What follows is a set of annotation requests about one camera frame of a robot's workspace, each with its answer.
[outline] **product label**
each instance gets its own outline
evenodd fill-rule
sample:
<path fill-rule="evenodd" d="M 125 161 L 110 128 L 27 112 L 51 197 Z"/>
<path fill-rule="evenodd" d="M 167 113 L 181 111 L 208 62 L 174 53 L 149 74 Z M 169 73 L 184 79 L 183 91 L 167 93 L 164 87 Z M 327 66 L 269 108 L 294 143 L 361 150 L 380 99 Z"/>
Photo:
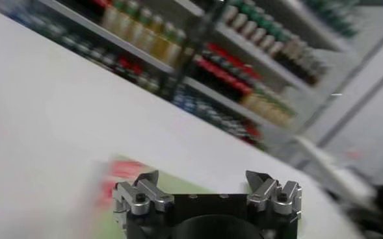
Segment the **product label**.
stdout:
<path fill-rule="evenodd" d="M 177 59 L 179 51 L 181 48 L 177 45 L 172 44 L 165 53 L 165 62 L 167 64 L 173 64 L 174 61 Z"/>
<path fill-rule="evenodd" d="M 125 38 L 125 34 L 127 33 L 127 30 L 131 24 L 132 20 L 126 16 L 126 15 L 123 15 L 120 17 L 119 19 L 119 24 L 116 26 L 116 29 L 115 29 L 115 33 L 121 37 L 121 38 Z"/>
<path fill-rule="evenodd" d="M 155 43 L 155 34 L 152 31 L 146 29 L 142 37 L 142 43 L 139 45 L 139 47 L 146 52 L 150 52 L 153 44 Z"/>
<path fill-rule="evenodd" d="M 106 11 L 105 17 L 103 18 L 103 27 L 107 30 L 112 29 L 113 23 L 116 21 L 118 17 L 118 10 L 114 8 L 113 6 L 109 6 L 109 8 Z"/>

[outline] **glass bottle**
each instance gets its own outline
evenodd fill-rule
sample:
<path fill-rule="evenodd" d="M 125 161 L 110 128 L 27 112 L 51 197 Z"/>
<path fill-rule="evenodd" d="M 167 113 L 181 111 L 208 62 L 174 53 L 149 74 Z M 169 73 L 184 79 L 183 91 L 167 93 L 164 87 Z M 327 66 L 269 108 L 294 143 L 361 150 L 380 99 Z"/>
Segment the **glass bottle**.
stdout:
<path fill-rule="evenodd" d="M 166 49 L 165 55 L 163 57 L 163 62 L 173 66 L 178 59 L 184 41 L 185 32 L 181 29 L 176 30 L 175 34 L 172 35 L 172 41 L 170 41 L 169 46 Z"/>
<path fill-rule="evenodd" d="M 144 30 L 137 46 L 149 53 L 157 39 L 157 35 L 161 32 L 162 24 L 162 17 L 159 15 L 154 15 L 149 28 Z"/>
<path fill-rule="evenodd" d="M 123 8 L 124 2 L 122 0 L 113 0 L 106 7 L 101 25 L 109 31 L 113 31 L 113 26 L 118 19 L 119 11 Z"/>
<path fill-rule="evenodd" d="M 151 23 L 152 13 L 149 9 L 143 8 L 140 11 L 138 21 L 134 21 L 131 25 L 132 33 L 131 36 L 127 39 L 128 42 L 131 42 L 133 45 L 138 46 L 139 40 L 142 38 L 145 30 L 149 28 Z"/>
<path fill-rule="evenodd" d="M 135 1 L 129 1 L 119 12 L 119 17 L 114 25 L 114 33 L 120 38 L 126 39 L 130 36 L 130 26 L 134 22 L 135 15 L 138 12 L 139 5 Z"/>
<path fill-rule="evenodd" d="M 174 32 L 174 26 L 171 22 L 166 22 L 164 24 L 164 30 L 162 34 L 159 35 L 154 47 L 151 50 L 151 54 L 158 59 L 162 59 L 166 48 L 169 45 L 169 39 Z"/>

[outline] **shelving unit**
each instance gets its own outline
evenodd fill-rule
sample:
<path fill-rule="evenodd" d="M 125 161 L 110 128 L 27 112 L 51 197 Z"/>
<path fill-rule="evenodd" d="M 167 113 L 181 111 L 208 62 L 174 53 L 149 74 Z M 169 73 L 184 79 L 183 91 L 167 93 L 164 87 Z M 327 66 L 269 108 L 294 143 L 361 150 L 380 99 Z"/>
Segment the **shelving unit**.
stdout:
<path fill-rule="evenodd" d="M 274 130 L 277 131 L 285 131 L 284 129 L 280 128 L 277 125 L 272 124 L 268 120 L 262 118 L 261 116 L 258 116 L 257 114 L 253 113 L 251 110 L 248 110 L 247 108 L 243 107 L 242 105 L 228 99 L 227 97 L 223 96 L 222 94 L 210 89 L 209 87 L 205 86 L 204 84 L 187 77 L 185 79 L 185 84 L 194 90 L 197 90 L 204 95 L 210 97 L 217 103 L 220 103 L 221 105 L 229 108 L 230 110 L 244 116 L 248 120 L 253 121 L 254 123 L 257 123 L 259 125 L 268 125 L 269 127 L 273 127 Z"/>
<path fill-rule="evenodd" d="M 249 60 L 247 57 L 249 56 L 252 58 L 251 62 L 253 62 L 253 66 L 263 69 L 263 71 L 267 73 L 269 77 L 282 79 L 291 86 L 294 86 L 295 88 L 298 88 L 299 90 L 302 90 L 311 96 L 315 96 L 315 91 L 313 88 L 302 82 L 301 79 L 285 69 L 279 63 L 275 62 L 271 57 L 252 45 L 242 36 L 238 35 L 233 29 L 221 23 L 218 26 L 218 32 L 243 51 L 241 54 L 238 53 L 239 58 Z"/>
<path fill-rule="evenodd" d="M 149 4 L 155 4 L 152 3 L 154 1 L 148 1 L 145 0 Z M 171 5 L 170 8 L 173 8 L 173 11 L 178 12 L 178 7 L 184 8 L 188 10 L 188 13 L 192 16 L 200 16 L 203 14 L 203 10 L 192 3 L 189 0 L 162 0 L 162 1 L 170 1 Z M 261 69 L 262 72 L 265 72 L 267 77 L 270 77 L 272 79 L 281 79 L 291 86 L 294 86 L 295 88 L 298 88 L 299 90 L 302 90 L 303 92 L 306 92 L 310 97 L 314 98 L 314 100 L 318 99 L 318 95 L 315 93 L 314 89 L 308 86 L 306 83 L 304 83 L 301 79 L 299 79 L 297 76 L 292 74 L 290 71 L 285 69 L 283 66 L 281 66 L 279 63 L 275 62 L 271 57 L 266 55 L 264 52 L 257 49 L 255 46 L 250 44 L 247 40 L 245 40 L 243 37 L 238 35 L 236 32 L 234 32 L 232 29 L 227 27 L 225 24 L 221 23 L 218 26 L 217 29 L 218 36 L 217 38 L 221 38 L 221 42 L 224 42 L 227 45 L 228 49 L 233 49 L 233 52 L 236 53 L 236 56 L 240 59 L 251 62 L 252 65 L 257 68 Z"/>
<path fill-rule="evenodd" d="M 323 23 L 299 0 L 267 1 L 262 7 L 312 47 L 351 52 L 348 41 Z"/>
<path fill-rule="evenodd" d="M 160 60 L 152 57 L 148 53 L 140 50 L 139 48 L 135 47 L 134 45 L 130 44 L 127 41 L 124 41 L 120 39 L 118 36 L 114 35 L 113 33 L 109 32 L 108 30 L 104 29 L 102 26 L 94 23 L 93 21 L 90 21 L 89 19 L 85 18 L 84 16 L 76 13 L 72 9 L 66 7 L 65 5 L 59 3 L 56 0 L 38 0 L 40 3 L 44 4 L 45 6 L 48 6 L 49 8 L 59 12 L 63 16 L 66 16 L 67 18 L 71 19 L 72 21 L 80 24 L 81 26 L 85 27 L 86 29 L 96 33 L 98 36 L 112 42 L 113 44 L 117 45 L 118 47 L 124 49 L 125 51 L 128 51 L 129 53 L 137 56 L 138 58 L 142 59 L 149 65 L 152 65 L 153 67 L 165 72 L 165 73 L 172 73 L 173 68 L 164 62 L 161 62 Z"/>

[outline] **white surface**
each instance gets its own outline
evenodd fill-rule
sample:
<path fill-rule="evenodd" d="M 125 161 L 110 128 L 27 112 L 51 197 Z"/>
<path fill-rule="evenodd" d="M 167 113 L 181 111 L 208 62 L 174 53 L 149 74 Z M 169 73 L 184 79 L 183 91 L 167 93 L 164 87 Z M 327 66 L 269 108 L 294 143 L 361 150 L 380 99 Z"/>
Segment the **white surface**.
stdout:
<path fill-rule="evenodd" d="M 312 156 L 313 163 L 318 165 L 322 177 L 330 179 L 331 183 L 339 189 L 340 196 L 364 208 L 373 210 L 373 200 L 376 190 L 363 180 L 350 172 L 327 152 L 316 147 L 313 143 L 303 137 L 295 137 L 297 142 Z"/>
<path fill-rule="evenodd" d="M 245 170 L 298 181 L 302 238 L 359 238 L 303 173 L 0 15 L 0 231 L 68 218 L 115 153 L 217 192 Z"/>
<path fill-rule="evenodd" d="M 376 55 L 351 79 L 351 83 L 343 90 L 343 95 L 331 104 L 321 117 L 304 134 L 313 143 L 322 140 L 332 127 L 347 112 L 372 90 L 383 77 L 383 47 Z"/>

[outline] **white wall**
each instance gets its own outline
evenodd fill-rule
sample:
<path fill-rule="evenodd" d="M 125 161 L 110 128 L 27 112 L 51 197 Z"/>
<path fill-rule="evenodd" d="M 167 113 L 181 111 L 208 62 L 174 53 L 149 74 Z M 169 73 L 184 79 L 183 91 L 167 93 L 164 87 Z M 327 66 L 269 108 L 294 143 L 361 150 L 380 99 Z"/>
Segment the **white wall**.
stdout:
<path fill-rule="evenodd" d="M 322 140 L 383 78 L 383 48 L 361 70 L 331 107 L 310 127 L 305 135 L 313 142 Z M 383 87 L 324 146 L 375 184 L 383 184 Z"/>
<path fill-rule="evenodd" d="M 383 184 L 383 89 L 325 149 L 373 183 Z"/>
<path fill-rule="evenodd" d="M 383 49 L 369 61 L 366 68 L 352 79 L 352 83 L 343 91 L 343 96 L 334 101 L 331 107 L 306 131 L 305 136 L 313 142 L 322 139 L 356 102 L 375 87 L 382 77 Z"/>

